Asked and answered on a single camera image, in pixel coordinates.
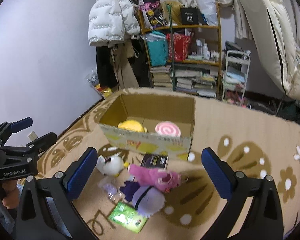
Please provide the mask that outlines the left hand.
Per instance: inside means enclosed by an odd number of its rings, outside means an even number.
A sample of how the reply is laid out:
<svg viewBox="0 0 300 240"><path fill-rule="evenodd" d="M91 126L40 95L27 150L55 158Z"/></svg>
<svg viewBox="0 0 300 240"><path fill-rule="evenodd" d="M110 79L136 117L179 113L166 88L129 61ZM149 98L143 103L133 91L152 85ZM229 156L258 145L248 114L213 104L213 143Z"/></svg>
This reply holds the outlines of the left hand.
<svg viewBox="0 0 300 240"><path fill-rule="evenodd" d="M17 187L18 182L16 180L10 180L3 182L2 188L6 192L6 197L2 200L2 204L7 209L15 209L19 205L20 191Z"/></svg>

